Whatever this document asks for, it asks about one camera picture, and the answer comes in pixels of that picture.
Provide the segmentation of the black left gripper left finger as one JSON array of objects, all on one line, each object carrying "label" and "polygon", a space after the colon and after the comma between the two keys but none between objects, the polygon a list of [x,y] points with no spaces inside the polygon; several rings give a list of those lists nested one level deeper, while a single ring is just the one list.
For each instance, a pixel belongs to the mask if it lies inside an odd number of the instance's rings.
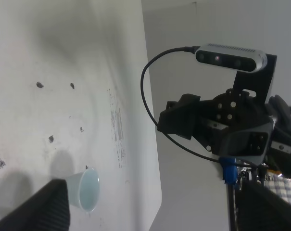
[{"label": "black left gripper left finger", "polygon": [[70,227],[68,187],[54,179],[0,220],[0,231],[67,231]]}]

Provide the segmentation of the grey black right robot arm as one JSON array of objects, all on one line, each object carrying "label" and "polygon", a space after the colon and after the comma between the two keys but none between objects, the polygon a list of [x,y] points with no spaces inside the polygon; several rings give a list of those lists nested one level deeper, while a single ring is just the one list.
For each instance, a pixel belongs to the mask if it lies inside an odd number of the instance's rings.
[{"label": "grey black right robot arm", "polygon": [[291,178],[291,111],[279,97],[257,104],[247,92],[232,89],[211,100],[184,94],[160,113],[158,130],[195,138],[220,157],[263,163]]}]

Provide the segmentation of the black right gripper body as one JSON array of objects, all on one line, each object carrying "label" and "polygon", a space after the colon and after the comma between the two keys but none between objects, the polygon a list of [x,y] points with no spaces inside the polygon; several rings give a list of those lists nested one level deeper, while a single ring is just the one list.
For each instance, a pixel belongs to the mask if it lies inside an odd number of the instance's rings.
[{"label": "black right gripper body", "polygon": [[274,122],[248,93],[232,89],[212,100],[200,99],[192,138],[220,157],[263,162]]}]

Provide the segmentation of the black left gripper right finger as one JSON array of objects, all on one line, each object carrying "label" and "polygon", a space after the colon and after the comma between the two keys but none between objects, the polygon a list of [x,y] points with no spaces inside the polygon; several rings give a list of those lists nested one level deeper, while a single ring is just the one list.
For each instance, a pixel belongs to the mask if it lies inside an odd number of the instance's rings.
[{"label": "black left gripper right finger", "polygon": [[291,231],[291,205],[255,182],[242,186],[238,200],[240,231]]}]

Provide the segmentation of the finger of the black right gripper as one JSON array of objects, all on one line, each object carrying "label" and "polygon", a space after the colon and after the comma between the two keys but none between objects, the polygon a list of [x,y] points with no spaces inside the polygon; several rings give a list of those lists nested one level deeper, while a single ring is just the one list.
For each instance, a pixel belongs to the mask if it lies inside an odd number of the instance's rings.
[{"label": "finger of the black right gripper", "polygon": [[160,113],[158,131],[190,140],[196,125],[200,98],[193,94],[183,94],[179,101],[168,101],[166,109]]}]

